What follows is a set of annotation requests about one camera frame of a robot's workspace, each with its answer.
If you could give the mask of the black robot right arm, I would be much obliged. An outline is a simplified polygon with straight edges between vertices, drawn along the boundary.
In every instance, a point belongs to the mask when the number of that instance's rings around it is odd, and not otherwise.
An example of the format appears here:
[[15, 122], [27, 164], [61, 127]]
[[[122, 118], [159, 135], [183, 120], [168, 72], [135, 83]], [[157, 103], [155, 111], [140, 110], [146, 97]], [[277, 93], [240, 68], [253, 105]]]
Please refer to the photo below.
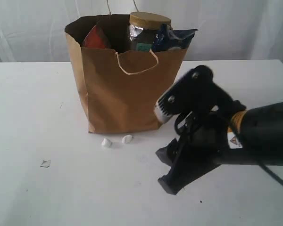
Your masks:
[[211, 111], [189, 115], [175, 126], [178, 138], [156, 151], [170, 167], [158, 182], [168, 194], [222, 165], [258, 165], [283, 186], [271, 166], [283, 166], [283, 102], [235, 113]]

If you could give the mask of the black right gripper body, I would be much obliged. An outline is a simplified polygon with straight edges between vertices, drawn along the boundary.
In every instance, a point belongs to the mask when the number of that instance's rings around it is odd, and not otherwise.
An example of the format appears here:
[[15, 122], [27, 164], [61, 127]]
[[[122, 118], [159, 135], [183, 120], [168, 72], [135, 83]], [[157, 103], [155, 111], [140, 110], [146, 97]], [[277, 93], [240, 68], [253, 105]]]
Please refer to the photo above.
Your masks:
[[245, 164], [238, 137], [244, 110], [191, 112], [177, 129], [176, 168], [204, 170], [221, 164]]

